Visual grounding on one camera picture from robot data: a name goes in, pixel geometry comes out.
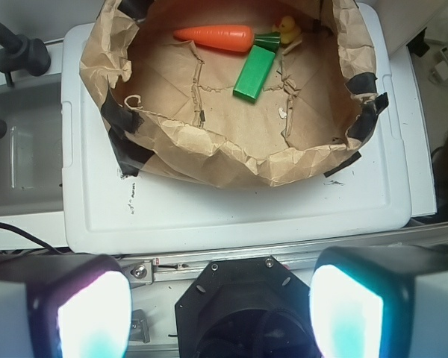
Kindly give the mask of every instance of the toy carrot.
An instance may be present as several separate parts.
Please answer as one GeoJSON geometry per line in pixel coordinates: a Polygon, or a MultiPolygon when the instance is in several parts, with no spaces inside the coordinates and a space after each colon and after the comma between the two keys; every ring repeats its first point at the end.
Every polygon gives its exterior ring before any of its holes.
{"type": "Polygon", "coordinates": [[[279,33],[254,35],[252,29],[245,25],[198,26],[176,30],[173,35],[180,40],[194,41],[198,45],[236,52],[247,52],[255,43],[266,43],[277,51],[280,41],[279,33]]]}

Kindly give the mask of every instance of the black tape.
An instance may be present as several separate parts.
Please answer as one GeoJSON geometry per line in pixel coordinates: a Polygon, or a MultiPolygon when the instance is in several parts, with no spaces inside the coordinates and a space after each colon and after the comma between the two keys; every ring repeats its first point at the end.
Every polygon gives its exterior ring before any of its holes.
{"type": "Polygon", "coordinates": [[[142,22],[148,16],[148,9],[153,2],[155,0],[122,0],[118,10],[135,22],[142,22]]]}
{"type": "Polygon", "coordinates": [[[128,133],[136,132],[143,123],[143,119],[138,113],[126,110],[116,102],[109,88],[100,112],[120,138],[124,137],[125,131],[128,133]]]}
{"type": "Polygon", "coordinates": [[[320,9],[319,9],[319,18],[314,19],[312,23],[312,31],[316,34],[322,30],[322,9],[323,9],[323,0],[320,0],[320,9]]]}
{"type": "Polygon", "coordinates": [[[375,130],[379,114],[386,107],[388,107],[387,93],[380,95],[375,101],[364,104],[361,115],[348,131],[348,137],[366,142],[375,130]]]}
{"type": "Polygon", "coordinates": [[[108,137],[122,173],[136,177],[154,152],[133,143],[126,137],[125,132],[136,132],[143,119],[138,113],[121,107],[110,89],[100,112],[111,126],[108,137]]]}
{"type": "Polygon", "coordinates": [[[108,137],[123,175],[136,177],[144,164],[155,154],[126,137],[120,137],[113,128],[110,129],[108,137]]]}
{"type": "Polygon", "coordinates": [[[340,170],[346,168],[347,166],[351,166],[353,163],[355,163],[357,160],[361,158],[360,152],[356,152],[353,154],[349,159],[341,163],[337,168],[333,168],[332,170],[329,170],[328,172],[323,173],[323,175],[328,178],[329,176],[335,174],[336,172],[339,172],[340,170]]]}
{"type": "Polygon", "coordinates": [[[372,72],[361,73],[351,78],[345,86],[354,95],[376,93],[376,76],[372,72]]]}

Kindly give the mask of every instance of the brown paper bag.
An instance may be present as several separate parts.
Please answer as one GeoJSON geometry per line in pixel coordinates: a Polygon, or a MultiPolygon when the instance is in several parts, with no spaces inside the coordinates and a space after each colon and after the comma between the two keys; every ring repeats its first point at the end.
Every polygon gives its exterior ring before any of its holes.
{"type": "Polygon", "coordinates": [[[375,72],[353,0],[106,0],[81,58],[123,174],[218,187],[280,186],[352,161],[388,105],[375,72]],[[232,95],[245,54],[172,37],[217,24],[266,33],[285,15],[302,36],[279,49],[255,104],[232,95]]]}

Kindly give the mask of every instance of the orange carrot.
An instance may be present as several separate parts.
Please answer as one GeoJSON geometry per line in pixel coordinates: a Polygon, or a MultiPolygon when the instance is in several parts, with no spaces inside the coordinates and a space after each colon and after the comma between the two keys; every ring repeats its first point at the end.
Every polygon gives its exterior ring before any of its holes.
{"type": "Polygon", "coordinates": [[[192,40],[198,45],[236,52],[247,52],[254,43],[254,33],[249,26],[245,25],[210,25],[184,28],[174,31],[173,35],[180,40],[192,40]]]}

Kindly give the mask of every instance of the sink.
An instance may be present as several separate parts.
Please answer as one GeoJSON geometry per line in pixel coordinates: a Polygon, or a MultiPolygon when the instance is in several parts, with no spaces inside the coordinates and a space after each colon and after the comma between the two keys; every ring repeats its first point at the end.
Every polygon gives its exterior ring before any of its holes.
{"type": "Polygon", "coordinates": [[[0,216],[63,210],[61,75],[0,86],[0,216]]]}

